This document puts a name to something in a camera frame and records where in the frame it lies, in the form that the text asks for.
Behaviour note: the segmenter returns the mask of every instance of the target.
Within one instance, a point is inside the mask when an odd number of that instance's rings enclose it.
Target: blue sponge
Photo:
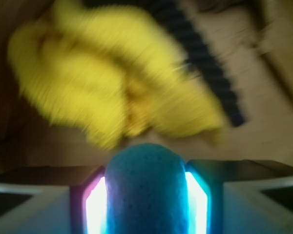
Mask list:
[[[105,172],[107,233],[187,234],[184,162],[155,144],[130,147]]]

